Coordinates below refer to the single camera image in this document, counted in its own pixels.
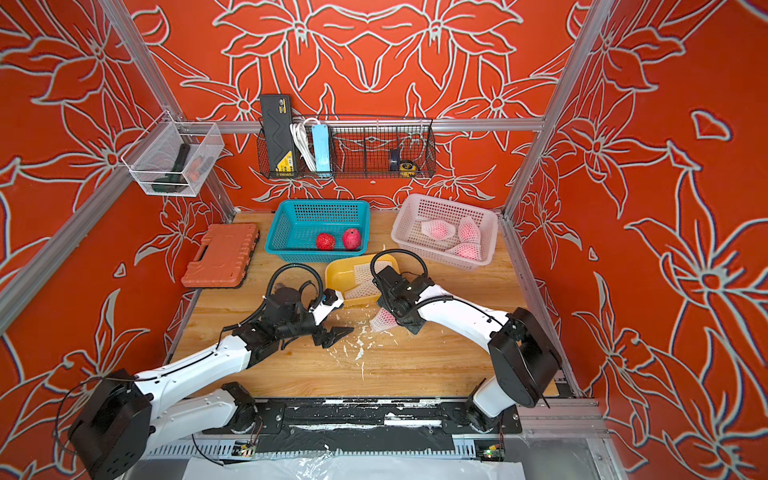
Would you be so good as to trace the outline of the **red apple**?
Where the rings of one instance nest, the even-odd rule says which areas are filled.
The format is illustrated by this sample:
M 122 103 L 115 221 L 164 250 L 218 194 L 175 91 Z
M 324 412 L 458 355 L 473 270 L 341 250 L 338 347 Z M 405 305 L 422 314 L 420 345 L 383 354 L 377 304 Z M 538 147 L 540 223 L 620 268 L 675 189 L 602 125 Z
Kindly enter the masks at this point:
M 344 248 L 348 251 L 356 251 L 361 248 L 362 235 L 357 228 L 349 228 L 342 235 Z
M 384 308 L 379 309 L 369 324 L 373 332 L 383 332 L 398 327 L 396 318 Z

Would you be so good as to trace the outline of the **white foam net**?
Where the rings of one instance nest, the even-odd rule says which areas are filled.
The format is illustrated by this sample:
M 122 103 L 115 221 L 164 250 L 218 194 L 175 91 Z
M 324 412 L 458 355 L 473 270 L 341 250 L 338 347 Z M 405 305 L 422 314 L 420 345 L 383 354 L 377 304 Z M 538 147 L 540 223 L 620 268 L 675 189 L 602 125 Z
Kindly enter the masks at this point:
M 373 283 L 373 281 L 368 280 L 345 291 L 344 297 L 346 299 L 359 299 L 359 298 L 366 298 L 371 296 L 378 297 L 380 294 L 381 294 L 380 290 Z
M 371 282 L 373 275 L 370 271 L 369 263 L 359 263 L 353 266 L 353 277 L 356 285 Z

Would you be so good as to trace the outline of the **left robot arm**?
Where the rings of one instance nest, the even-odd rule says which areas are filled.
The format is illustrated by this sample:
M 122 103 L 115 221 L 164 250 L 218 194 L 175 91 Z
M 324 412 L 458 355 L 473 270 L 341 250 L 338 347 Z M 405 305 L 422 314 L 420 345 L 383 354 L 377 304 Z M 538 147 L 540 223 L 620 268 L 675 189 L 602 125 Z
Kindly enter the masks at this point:
M 325 287 L 308 265 L 308 285 L 316 290 L 309 303 L 303 290 L 280 286 L 280 267 L 269 280 L 259 307 L 222 329 L 216 343 L 173 363 L 129 374 L 120 369 L 101 378 L 67 439 L 92 479 L 116 479 L 146 453 L 209 429 L 256 435 L 264 425 L 250 392 L 237 382 L 224 383 L 203 396 L 199 390 L 245 371 L 308 336 L 322 348 L 351 333 L 349 327 L 326 329 L 326 318 L 344 305 L 341 292 Z

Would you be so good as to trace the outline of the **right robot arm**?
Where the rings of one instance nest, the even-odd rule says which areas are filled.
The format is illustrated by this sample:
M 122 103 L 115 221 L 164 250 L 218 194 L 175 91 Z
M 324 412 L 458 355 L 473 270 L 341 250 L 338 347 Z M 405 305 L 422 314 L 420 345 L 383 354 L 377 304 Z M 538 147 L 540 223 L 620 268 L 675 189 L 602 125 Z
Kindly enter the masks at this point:
M 391 266 L 377 267 L 386 254 L 414 258 L 422 273 L 408 279 Z M 469 397 L 470 409 L 483 419 L 494 419 L 512 406 L 533 408 L 561 369 L 562 357 L 552 338 L 529 310 L 512 312 L 477 305 L 435 283 L 426 262 L 405 249 L 389 249 L 369 263 L 378 305 L 411 334 L 427 323 L 445 327 L 481 347 L 494 376 L 484 380 Z

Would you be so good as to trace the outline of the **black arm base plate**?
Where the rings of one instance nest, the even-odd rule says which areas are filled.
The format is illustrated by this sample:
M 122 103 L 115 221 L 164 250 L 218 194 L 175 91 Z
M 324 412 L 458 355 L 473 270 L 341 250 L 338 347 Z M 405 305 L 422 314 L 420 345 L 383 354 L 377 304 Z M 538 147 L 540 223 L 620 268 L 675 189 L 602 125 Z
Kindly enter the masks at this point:
M 258 398 L 258 417 L 244 434 L 277 434 L 304 430 L 401 427 L 448 434 L 519 434 L 515 407 L 505 410 L 485 429 L 470 424 L 465 399 L 449 398 Z

